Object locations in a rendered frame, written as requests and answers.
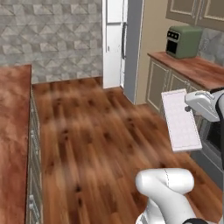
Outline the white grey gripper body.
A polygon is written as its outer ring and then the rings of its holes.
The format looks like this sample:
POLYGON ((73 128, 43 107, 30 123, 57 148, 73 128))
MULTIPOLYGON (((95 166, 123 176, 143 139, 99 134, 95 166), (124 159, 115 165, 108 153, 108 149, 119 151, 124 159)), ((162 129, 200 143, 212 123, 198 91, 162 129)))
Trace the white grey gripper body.
POLYGON ((209 122, 214 123, 220 120, 216 108, 220 96, 220 91, 213 93, 205 90, 195 91, 185 95, 185 103, 209 122))

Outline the white ice cube tray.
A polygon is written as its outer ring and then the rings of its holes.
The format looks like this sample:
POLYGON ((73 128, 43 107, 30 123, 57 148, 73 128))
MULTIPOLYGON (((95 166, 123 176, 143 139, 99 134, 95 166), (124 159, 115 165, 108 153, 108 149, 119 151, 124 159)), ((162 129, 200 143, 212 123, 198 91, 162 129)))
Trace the white ice cube tray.
POLYGON ((186 90, 163 92, 161 96, 172 151, 177 153, 201 150, 202 144, 193 112, 186 111, 186 90))

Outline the beige cupboard door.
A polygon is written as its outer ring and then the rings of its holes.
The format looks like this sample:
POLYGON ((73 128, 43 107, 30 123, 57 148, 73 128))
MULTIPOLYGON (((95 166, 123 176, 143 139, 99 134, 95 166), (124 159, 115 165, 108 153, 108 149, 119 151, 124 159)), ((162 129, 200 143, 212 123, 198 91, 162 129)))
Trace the beige cupboard door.
POLYGON ((145 100, 158 113, 161 111, 162 105, 161 93, 167 89, 169 74, 170 69, 166 65, 156 59, 150 59, 145 100))
POLYGON ((189 80, 182 74, 177 73, 175 71, 171 71, 171 78, 168 90, 169 91, 178 89, 188 90, 188 88, 189 88, 189 80))

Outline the tall white fridge door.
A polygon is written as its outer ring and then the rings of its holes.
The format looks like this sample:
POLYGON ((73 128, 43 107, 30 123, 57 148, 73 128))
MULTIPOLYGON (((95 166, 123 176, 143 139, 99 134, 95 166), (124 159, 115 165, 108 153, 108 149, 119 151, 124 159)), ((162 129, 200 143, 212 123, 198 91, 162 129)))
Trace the tall white fridge door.
POLYGON ((108 23, 103 36, 103 87, 124 85, 125 59, 122 58, 123 23, 108 23))

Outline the short white fridge door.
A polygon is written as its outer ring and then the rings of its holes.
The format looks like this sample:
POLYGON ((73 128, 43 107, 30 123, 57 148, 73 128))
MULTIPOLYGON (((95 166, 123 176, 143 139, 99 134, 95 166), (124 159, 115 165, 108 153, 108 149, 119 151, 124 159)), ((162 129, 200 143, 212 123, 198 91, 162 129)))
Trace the short white fridge door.
POLYGON ((107 22, 121 23, 126 21, 128 0, 106 0, 107 22))

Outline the grey oven with dark window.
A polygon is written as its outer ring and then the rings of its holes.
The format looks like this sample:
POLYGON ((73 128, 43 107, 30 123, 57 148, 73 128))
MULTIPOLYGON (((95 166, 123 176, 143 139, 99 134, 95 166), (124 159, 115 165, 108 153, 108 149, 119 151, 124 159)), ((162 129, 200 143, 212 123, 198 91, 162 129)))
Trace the grey oven with dark window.
POLYGON ((222 189, 221 123, 209 122, 200 115, 195 116, 195 122, 202 149, 191 152, 190 156, 210 179, 222 189))

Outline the green toaster oven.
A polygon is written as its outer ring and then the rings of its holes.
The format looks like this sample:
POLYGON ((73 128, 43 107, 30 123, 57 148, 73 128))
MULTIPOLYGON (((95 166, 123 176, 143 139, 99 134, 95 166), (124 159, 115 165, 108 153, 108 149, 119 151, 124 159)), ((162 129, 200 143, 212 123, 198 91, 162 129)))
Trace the green toaster oven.
POLYGON ((176 59, 194 58, 197 55, 202 29, 198 26, 171 26, 166 34, 167 54, 176 59))

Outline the white and grey fridge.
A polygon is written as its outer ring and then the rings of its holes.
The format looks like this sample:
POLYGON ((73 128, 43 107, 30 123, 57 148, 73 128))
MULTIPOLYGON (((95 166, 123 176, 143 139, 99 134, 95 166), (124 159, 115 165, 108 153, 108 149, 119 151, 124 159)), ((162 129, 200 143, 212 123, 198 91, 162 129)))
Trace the white and grey fridge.
MULTIPOLYGON (((128 0, 127 29, 125 47, 124 95, 135 104, 137 101, 137 74, 140 56, 142 35, 142 22, 144 14, 144 0, 128 0)), ((102 62, 103 62, 103 36, 107 22, 106 0, 102 0, 102 62)))

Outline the beige wall cupboards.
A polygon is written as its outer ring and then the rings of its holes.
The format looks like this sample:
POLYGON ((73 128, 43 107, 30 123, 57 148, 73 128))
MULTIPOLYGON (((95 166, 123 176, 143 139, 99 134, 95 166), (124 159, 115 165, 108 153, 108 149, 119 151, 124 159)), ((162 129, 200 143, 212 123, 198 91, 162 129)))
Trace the beige wall cupboards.
POLYGON ((166 17, 224 32, 224 0, 168 0, 166 17))

